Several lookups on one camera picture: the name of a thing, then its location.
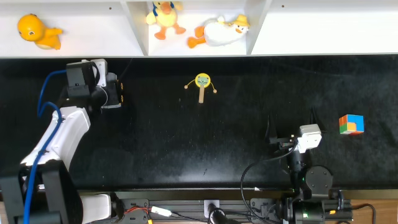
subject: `blue cube face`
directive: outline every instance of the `blue cube face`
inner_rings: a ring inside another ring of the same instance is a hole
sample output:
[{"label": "blue cube face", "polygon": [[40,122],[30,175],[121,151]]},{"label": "blue cube face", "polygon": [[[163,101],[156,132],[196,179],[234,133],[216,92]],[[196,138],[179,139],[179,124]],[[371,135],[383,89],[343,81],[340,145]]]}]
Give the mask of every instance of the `blue cube face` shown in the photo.
[{"label": "blue cube face", "polygon": [[347,122],[356,124],[356,131],[365,131],[363,116],[360,115],[347,115]]}]

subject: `wooden handle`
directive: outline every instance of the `wooden handle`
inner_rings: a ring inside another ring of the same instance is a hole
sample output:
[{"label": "wooden handle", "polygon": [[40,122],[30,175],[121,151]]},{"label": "wooden handle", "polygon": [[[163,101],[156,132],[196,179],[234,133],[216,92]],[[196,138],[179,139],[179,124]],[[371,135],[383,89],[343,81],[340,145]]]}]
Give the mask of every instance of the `wooden handle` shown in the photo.
[{"label": "wooden handle", "polygon": [[205,86],[200,85],[200,90],[199,90],[199,103],[203,103],[205,99]]}]

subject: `wooden floor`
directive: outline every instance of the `wooden floor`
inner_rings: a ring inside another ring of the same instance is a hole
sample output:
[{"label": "wooden floor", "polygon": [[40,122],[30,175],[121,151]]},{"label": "wooden floor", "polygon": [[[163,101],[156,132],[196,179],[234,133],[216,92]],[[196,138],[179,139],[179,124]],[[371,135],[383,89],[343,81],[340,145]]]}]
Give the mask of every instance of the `wooden floor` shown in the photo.
[{"label": "wooden floor", "polygon": [[[377,224],[397,224],[398,223],[398,200],[352,200],[352,205],[361,205],[370,203],[376,209]],[[8,224],[4,203],[0,202],[0,224]],[[365,207],[354,211],[354,221],[351,224],[372,224],[372,209]],[[178,222],[178,224],[188,224],[194,222]]]}]

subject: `yellow hat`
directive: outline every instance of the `yellow hat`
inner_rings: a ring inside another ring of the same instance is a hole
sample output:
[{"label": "yellow hat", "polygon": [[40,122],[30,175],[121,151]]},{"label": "yellow hat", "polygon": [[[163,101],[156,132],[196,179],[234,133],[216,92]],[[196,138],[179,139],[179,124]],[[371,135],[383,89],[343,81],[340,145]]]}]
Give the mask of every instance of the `yellow hat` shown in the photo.
[{"label": "yellow hat", "polygon": [[238,16],[238,18],[233,22],[233,24],[250,27],[250,24],[248,23],[248,18],[242,14]]}]

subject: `duck beak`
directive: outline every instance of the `duck beak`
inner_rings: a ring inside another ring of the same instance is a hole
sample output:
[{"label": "duck beak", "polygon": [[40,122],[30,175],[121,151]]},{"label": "duck beak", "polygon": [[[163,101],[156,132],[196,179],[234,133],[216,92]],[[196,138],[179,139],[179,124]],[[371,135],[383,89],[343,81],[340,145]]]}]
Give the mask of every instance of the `duck beak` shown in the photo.
[{"label": "duck beak", "polygon": [[172,7],[170,2],[163,2],[160,5],[160,9],[163,11],[164,14],[170,14],[172,12]]}]

